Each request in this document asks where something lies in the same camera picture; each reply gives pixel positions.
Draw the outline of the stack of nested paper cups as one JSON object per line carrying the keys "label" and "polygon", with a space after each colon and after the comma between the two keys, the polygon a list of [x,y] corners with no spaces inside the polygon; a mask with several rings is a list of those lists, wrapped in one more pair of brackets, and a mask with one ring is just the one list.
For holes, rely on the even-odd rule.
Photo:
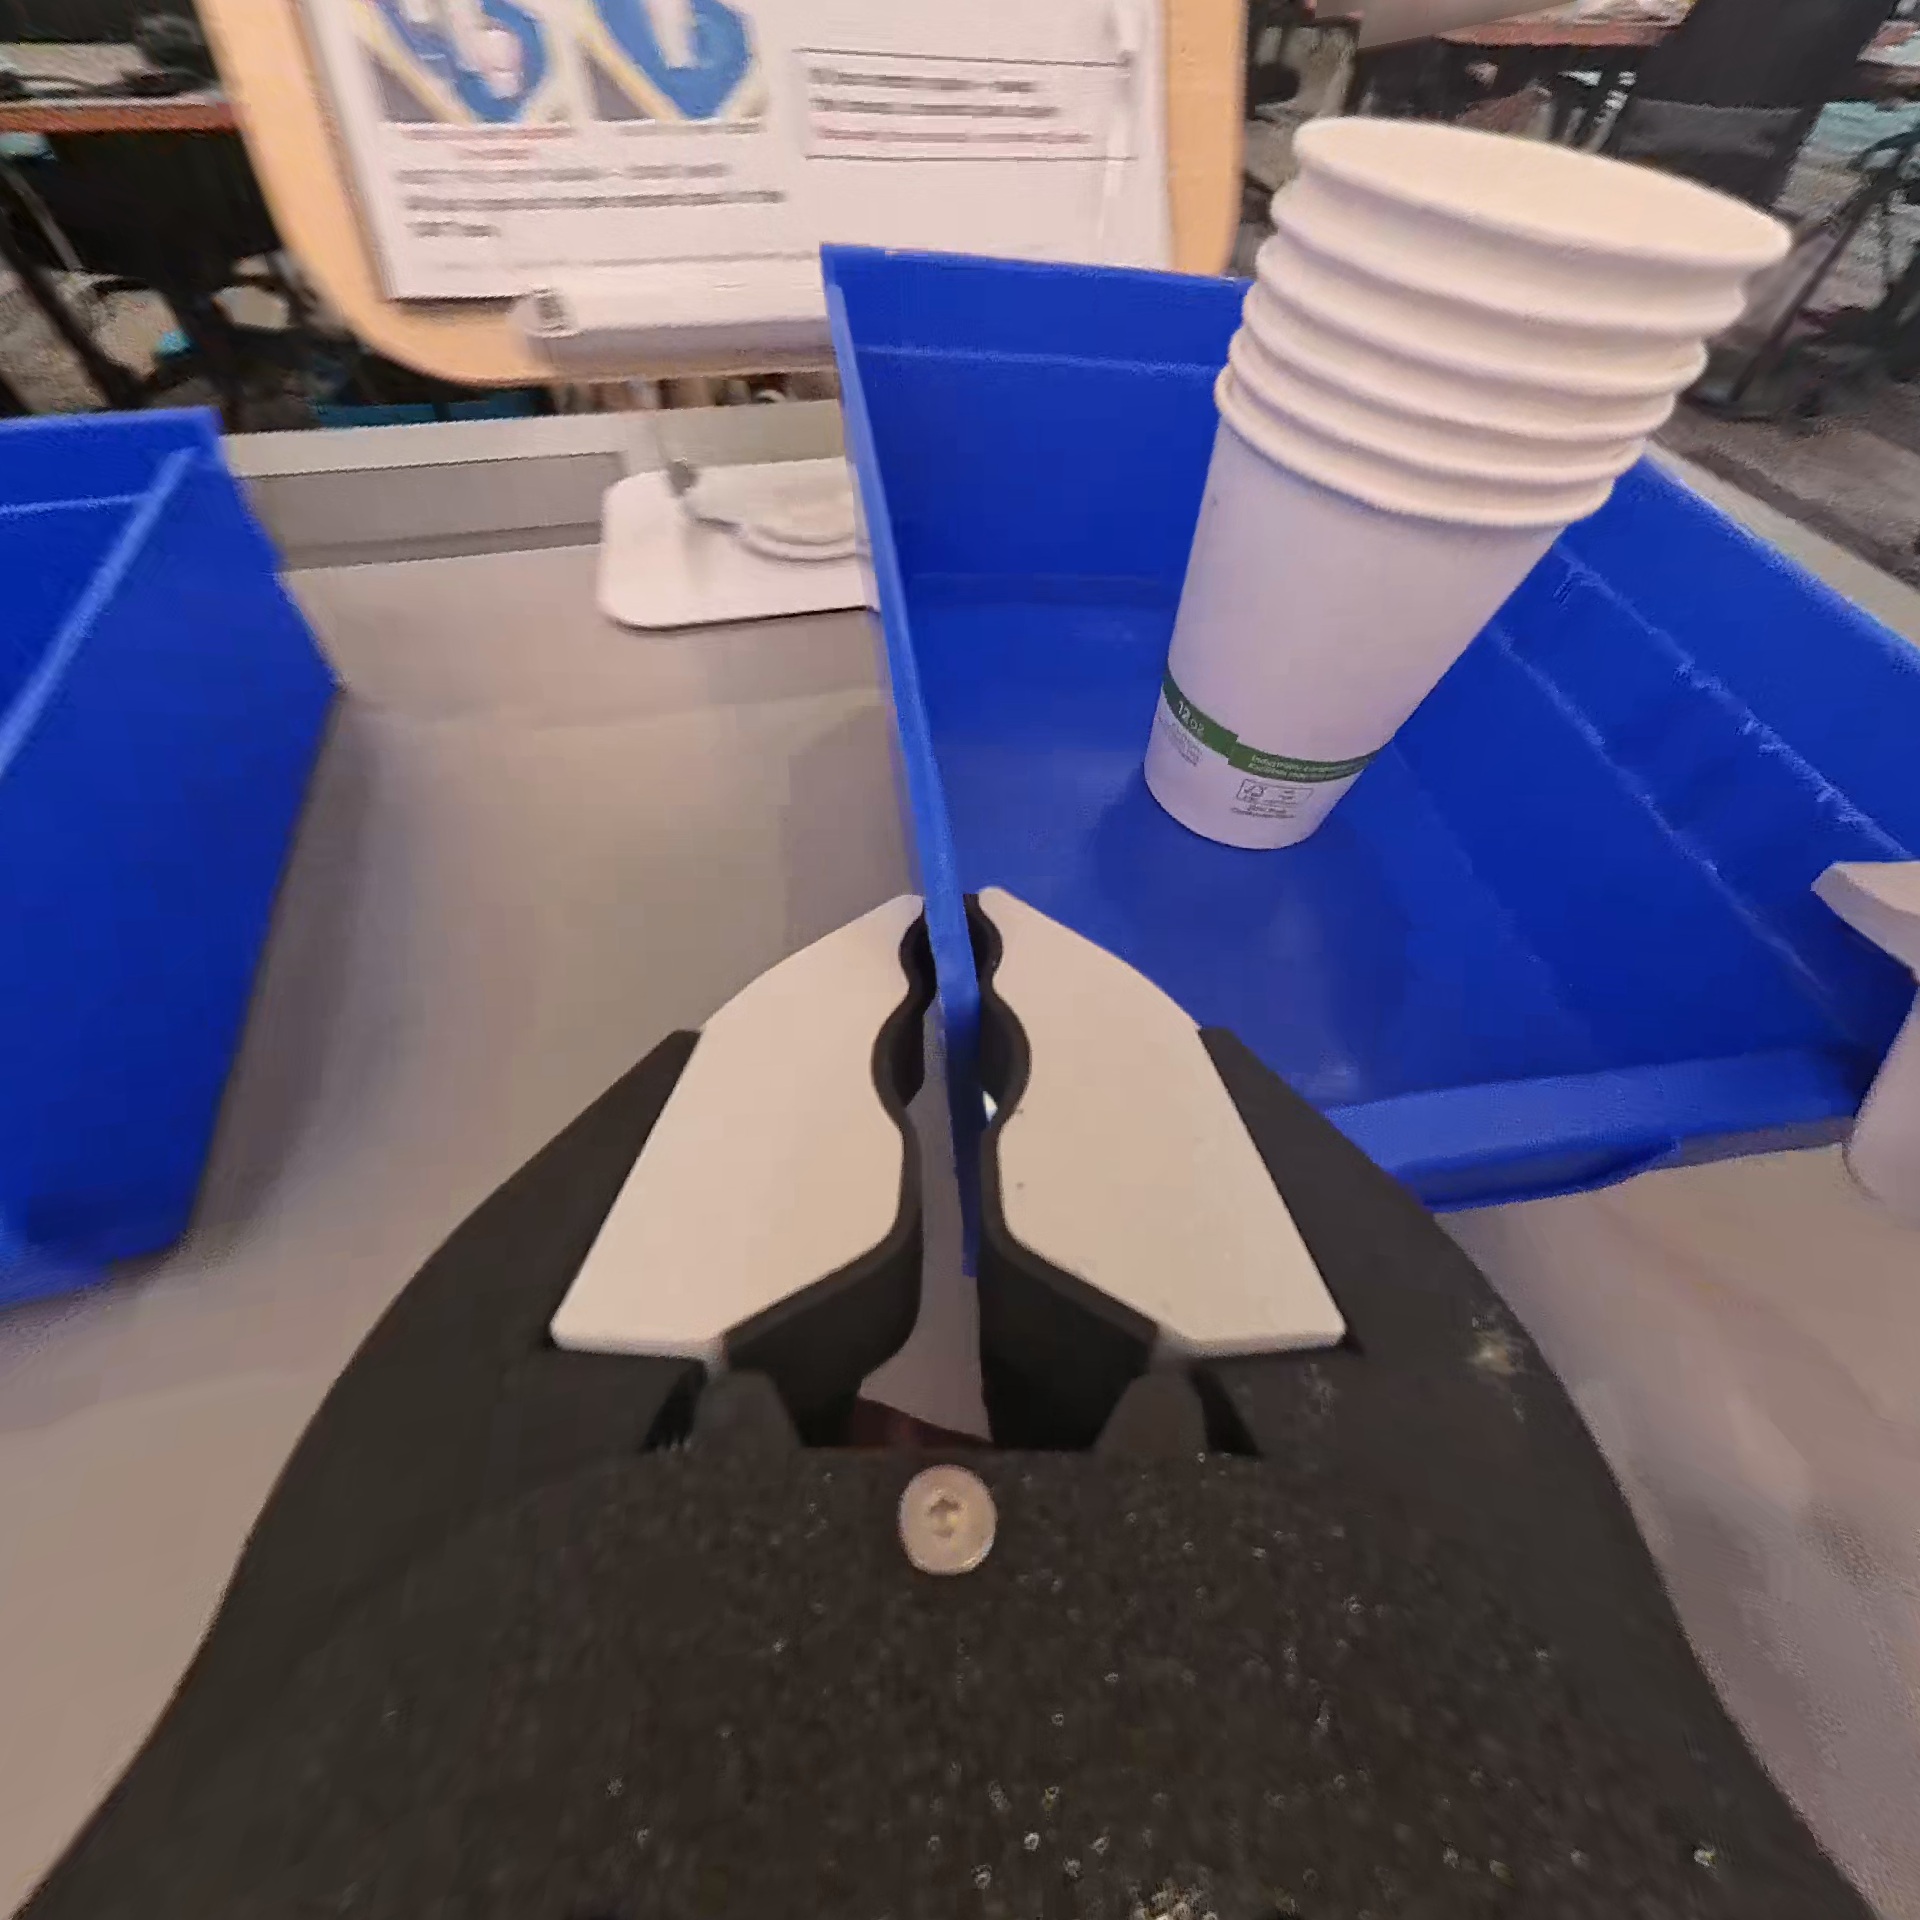
{"label": "stack of nested paper cups", "polygon": [[1539,139],[1328,118],[1293,155],[1144,756],[1237,850],[1331,816],[1791,251],[1746,200]]}

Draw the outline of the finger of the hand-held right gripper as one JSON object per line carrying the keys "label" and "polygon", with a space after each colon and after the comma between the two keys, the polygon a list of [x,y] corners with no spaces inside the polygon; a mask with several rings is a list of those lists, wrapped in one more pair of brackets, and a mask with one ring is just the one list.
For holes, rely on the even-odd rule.
{"label": "finger of the hand-held right gripper", "polygon": [[1814,881],[1814,895],[1874,949],[1904,970],[1918,970],[1918,878],[1914,856],[1848,859],[1827,868]]}

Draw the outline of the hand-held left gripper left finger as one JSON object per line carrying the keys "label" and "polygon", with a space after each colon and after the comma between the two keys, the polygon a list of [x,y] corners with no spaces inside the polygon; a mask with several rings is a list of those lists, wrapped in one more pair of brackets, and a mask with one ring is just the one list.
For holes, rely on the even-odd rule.
{"label": "hand-held left gripper left finger", "polygon": [[766,1375],[828,1441],[924,1302],[924,900],[794,952],[697,1033],[550,1337]]}

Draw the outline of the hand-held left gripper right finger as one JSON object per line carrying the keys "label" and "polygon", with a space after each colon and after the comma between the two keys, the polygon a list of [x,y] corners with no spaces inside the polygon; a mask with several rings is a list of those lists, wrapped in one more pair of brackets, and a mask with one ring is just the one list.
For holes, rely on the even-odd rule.
{"label": "hand-held left gripper right finger", "polygon": [[1003,1448],[1094,1448],[1169,1371],[1332,1352],[1346,1317],[1202,1028],[1003,888],[970,900],[973,1279]]}

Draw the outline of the printed instruction sheet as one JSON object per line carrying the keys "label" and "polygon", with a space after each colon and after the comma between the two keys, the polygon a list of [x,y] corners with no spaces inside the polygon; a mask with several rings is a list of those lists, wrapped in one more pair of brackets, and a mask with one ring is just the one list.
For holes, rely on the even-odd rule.
{"label": "printed instruction sheet", "polygon": [[1169,264],[1129,3],[300,5],[382,288],[509,300],[822,246]]}

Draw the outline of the blue plastic bin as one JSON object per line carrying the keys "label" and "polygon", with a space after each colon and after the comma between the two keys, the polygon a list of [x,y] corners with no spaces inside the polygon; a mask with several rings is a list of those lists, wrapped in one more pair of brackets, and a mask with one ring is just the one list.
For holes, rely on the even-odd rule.
{"label": "blue plastic bin", "polygon": [[1841,1139],[1913,973],[1814,882],[1918,851],[1914,647],[1646,461],[1309,841],[1143,781],[1224,278],[827,249],[948,1057],[999,884],[1237,1033],[1438,1213]]}
{"label": "blue plastic bin", "polygon": [[189,1228],[336,699],[210,411],[5,423],[5,1309]]}

